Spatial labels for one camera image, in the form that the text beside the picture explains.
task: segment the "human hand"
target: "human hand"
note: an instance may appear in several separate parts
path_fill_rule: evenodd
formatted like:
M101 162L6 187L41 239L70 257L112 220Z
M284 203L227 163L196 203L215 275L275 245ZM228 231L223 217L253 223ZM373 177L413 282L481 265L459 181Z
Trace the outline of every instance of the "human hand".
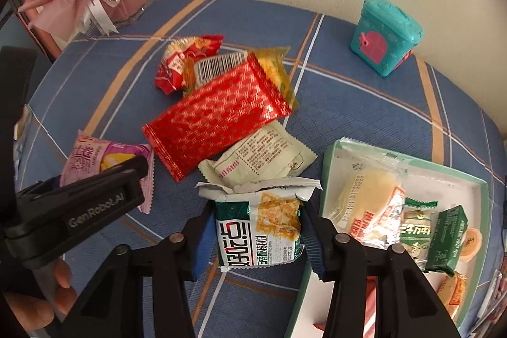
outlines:
M67 315L78 294L70 286L72 271L61 259L55 265L55 278L59 285L55 292L55 307L62 314ZM44 328L55 317L53 309L47 301L12 292L5 292L4 296L25 331Z

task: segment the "plastic wrapper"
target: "plastic wrapper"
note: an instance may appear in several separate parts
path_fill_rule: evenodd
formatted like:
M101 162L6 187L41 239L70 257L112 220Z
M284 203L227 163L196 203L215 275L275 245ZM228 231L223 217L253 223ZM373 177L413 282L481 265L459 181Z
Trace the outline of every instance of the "plastic wrapper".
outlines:
M139 211L149 214L153 198L154 167L153 151L149 145L120 144L93 138L79 131L74 149L63 167L60 186L97 175L137 155L142 155L148 160L148 174L140 180L144 202L138 208Z
M439 213L435 234L429 245L426 271L454 275L467 228L468 219L463 206L458 205Z
M234 186L284 176L298 176L317 155L272 122L225 151L218 161L205 159L199 170L210 183Z
M301 201L321 189L318 180L285 177L234 188L197 186L199 196L215 201L223 271L286 264L301 256Z
M400 242L416 264L424 269L432 241L432 216L438 202L405 200L400 227Z
M459 255L460 262L470 262L482 245L482 234L477 228L468 228L463 236L463 245Z
M247 61L206 83L143 126L176 181L199 162L271 121L291 114L273 82L249 54Z
M456 318L458 310L465 300L466 287L466 276L455 272L454 276L447 275L445 277L437 292L440 301L442 301L453 320Z
M283 67L283 58L288 50L289 48L252 49L248 52L239 51L200 60L189 58L184 70L186 88L189 92L199 89L212 79L241 65L247 59L248 54L254 54L260 67L278 88L284 99L289 103L289 106L292 109L297 109L296 95L292 90L291 81Z
M387 154L360 152L344 138L339 161L341 190L330 219L339 231L367 246L387 249L400 240L406 175L401 162Z
M155 86L166 95L185 89L184 71L189 60L199 60L216 55L222 35L191 36L173 40L164 50L155 76Z

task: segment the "red wrapper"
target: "red wrapper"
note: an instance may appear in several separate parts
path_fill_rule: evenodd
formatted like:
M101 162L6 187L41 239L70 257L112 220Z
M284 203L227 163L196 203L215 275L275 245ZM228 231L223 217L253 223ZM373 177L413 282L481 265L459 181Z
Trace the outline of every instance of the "red wrapper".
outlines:
M143 126L155 153L181 181L211 158L271 121L291 113L255 55Z
M222 35L191 36L169 43L155 76L155 86L163 90L166 95L184 89L185 60L192 58L197 61L216 55L223 38Z

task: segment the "nutrition label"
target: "nutrition label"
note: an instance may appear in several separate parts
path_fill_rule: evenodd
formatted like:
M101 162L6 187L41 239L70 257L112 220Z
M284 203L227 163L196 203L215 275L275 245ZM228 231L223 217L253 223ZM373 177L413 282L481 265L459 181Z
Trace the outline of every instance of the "nutrition label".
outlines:
M254 172L258 172L272 163L289 145L274 128L265 128L247 139L236 153Z

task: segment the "small green snack package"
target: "small green snack package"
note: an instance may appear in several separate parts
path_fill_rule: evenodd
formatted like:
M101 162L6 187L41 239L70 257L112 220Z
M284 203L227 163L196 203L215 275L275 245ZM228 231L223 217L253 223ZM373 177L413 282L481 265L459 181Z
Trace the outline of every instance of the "small green snack package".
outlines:
M418 266L424 269L432 240L432 215L438 202L406 198L400 226L400 242Z
M439 214L437 228L429 246L426 271L445 272L454 276L468 219L461 205Z
M199 196L215 201L222 271L286 264L303 252L301 201L320 181L286 177L228 188L199 182Z

